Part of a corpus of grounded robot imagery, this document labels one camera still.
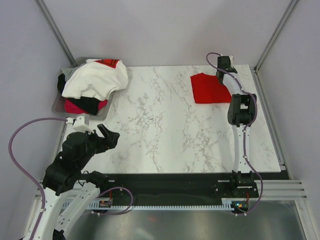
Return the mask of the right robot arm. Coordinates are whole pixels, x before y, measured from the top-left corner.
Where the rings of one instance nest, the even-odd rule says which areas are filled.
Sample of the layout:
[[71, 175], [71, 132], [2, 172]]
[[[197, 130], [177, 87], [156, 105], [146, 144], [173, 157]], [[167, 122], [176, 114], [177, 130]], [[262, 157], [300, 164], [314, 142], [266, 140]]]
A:
[[227, 121], [232, 127], [234, 138], [234, 163], [231, 180], [228, 184], [230, 193], [235, 197], [259, 197], [255, 176], [259, 173], [249, 160], [249, 138], [252, 124], [258, 114], [257, 96], [245, 90], [238, 79], [238, 72], [232, 66], [216, 68], [219, 83], [231, 94], [227, 112]]

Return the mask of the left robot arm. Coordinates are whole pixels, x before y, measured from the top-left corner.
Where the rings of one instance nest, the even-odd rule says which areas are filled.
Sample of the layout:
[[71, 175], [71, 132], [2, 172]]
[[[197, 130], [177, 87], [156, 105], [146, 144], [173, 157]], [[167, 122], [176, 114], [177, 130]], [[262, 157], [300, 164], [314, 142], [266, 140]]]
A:
[[62, 143], [62, 151], [45, 171], [39, 216], [31, 224], [26, 240], [67, 239], [90, 202], [109, 193], [108, 178], [93, 171], [86, 175], [86, 183], [72, 203], [64, 211], [61, 210], [89, 160], [117, 146], [120, 137], [118, 132], [108, 130], [103, 124], [97, 128], [102, 136], [98, 136], [95, 130], [76, 131], [70, 133]]

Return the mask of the clear plastic bin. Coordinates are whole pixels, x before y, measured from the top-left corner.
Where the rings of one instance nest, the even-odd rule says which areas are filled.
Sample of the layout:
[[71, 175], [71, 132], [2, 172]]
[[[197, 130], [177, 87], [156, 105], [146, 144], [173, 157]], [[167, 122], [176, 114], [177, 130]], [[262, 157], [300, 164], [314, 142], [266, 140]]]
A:
[[[97, 57], [85, 57], [85, 56], [78, 57], [75, 59], [74, 65], [76, 67], [80, 66], [81, 64], [86, 63], [86, 60], [88, 60], [88, 59], [98, 59], [98, 58]], [[104, 108], [102, 108], [97, 113], [97, 115], [91, 115], [91, 114], [89, 115], [89, 118], [91, 120], [102, 121], [102, 120], [106, 119], [115, 93], [116, 92], [114, 91], [110, 94], [107, 105]], [[51, 110], [53, 113], [56, 113], [57, 115], [65, 117], [65, 118], [74, 118], [78, 115], [76, 113], [68, 113], [65, 111], [65, 99], [61, 96], [59, 91], [57, 92], [57, 95], [56, 95], [56, 98], [52, 104]]]

